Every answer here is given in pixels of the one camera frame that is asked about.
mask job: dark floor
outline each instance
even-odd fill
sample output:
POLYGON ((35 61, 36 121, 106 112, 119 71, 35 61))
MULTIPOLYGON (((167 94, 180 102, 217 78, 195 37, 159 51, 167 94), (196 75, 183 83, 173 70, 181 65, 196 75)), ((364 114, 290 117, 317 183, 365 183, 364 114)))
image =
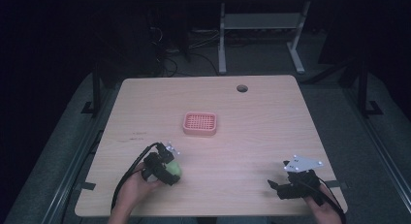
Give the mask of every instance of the dark floor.
MULTIPOLYGON (((306 69, 298 75, 286 48, 290 33, 272 33, 269 39, 247 38, 238 45, 227 47, 227 75, 293 75, 298 81, 307 80, 323 72, 329 65, 317 63, 325 33, 304 33, 298 51, 306 69)), ((218 65, 217 47, 211 45, 190 50, 191 60, 181 54, 170 54, 165 61, 168 71, 162 76, 176 77, 216 76, 213 66, 218 65)), ((343 190, 348 203, 348 223, 411 223, 410 211, 403 203, 396 186, 381 158, 375 138, 389 151, 406 181, 411 182, 411 123, 391 99, 384 84, 369 77, 368 100, 378 103, 383 115, 364 118, 356 106, 357 88, 341 88, 337 72, 312 85, 300 89, 309 108, 324 148, 338 180, 349 185, 343 190)), ((26 181, 6 223, 101 223, 107 218, 81 218, 74 214, 79 196, 77 185, 84 182, 92 163, 93 150, 82 155, 75 163, 82 166, 79 174, 67 172, 73 166, 80 147, 97 148, 93 144, 99 131, 104 130, 120 84, 102 88, 102 109, 95 118, 82 114, 85 102, 92 100, 91 76, 79 86, 60 118, 31 176, 26 181), (69 183, 67 176, 77 177, 69 183), (57 195, 62 203, 50 207, 57 195)), ((277 224, 314 223, 311 216, 272 217, 277 224)))

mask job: green ball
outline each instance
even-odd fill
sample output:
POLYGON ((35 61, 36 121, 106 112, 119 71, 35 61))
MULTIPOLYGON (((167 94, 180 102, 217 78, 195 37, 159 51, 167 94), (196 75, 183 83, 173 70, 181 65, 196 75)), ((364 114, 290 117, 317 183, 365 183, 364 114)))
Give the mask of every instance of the green ball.
POLYGON ((181 176, 181 169, 175 161, 166 164, 166 170, 173 175, 181 176))

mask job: light wood surface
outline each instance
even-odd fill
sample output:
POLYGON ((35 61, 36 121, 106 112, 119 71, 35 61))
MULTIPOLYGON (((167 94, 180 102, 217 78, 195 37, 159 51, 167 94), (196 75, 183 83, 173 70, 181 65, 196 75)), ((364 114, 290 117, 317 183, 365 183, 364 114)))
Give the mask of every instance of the light wood surface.
MULTIPOLYGON (((109 216, 125 171, 150 144, 167 143, 181 154, 179 183, 154 191, 133 215, 298 215, 302 199, 280 200, 267 179, 288 183, 283 161, 294 154, 318 159, 323 180, 334 180, 295 78, 291 76, 137 79, 123 82, 76 206, 79 216, 109 216), (237 91, 238 85, 248 91, 237 91), (188 136, 187 112, 214 112, 217 132, 188 136)), ((344 210, 347 205, 334 188, 344 210)))

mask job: pink basket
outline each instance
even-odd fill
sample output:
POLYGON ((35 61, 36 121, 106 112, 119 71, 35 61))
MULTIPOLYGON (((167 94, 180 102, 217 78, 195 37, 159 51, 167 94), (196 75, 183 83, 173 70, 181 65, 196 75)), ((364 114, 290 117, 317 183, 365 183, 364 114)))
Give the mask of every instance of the pink basket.
POLYGON ((188 112, 184 117, 183 130, 187 135, 211 136, 217 131, 217 117, 211 112, 188 112))

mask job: person's arm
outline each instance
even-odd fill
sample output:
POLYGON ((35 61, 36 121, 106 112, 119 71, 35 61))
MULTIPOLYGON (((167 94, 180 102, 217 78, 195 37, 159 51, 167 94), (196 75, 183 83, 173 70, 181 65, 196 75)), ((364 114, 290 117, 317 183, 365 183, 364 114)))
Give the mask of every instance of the person's arm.
MULTIPOLYGON (((321 184, 320 190, 324 194, 326 194, 334 203, 336 203, 336 200, 332 196, 331 192, 324 184, 321 184)), ((338 213, 327 202, 324 202, 319 207, 312 197, 306 197, 304 198, 304 200, 309 208, 311 208, 315 220, 318 224, 341 224, 341 219, 338 213)))
POLYGON ((133 208, 152 190, 163 184, 160 180, 147 182, 142 178, 143 163, 140 163, 118 192, 115 207, 111 211, 109 224, 127 223, 133 208))

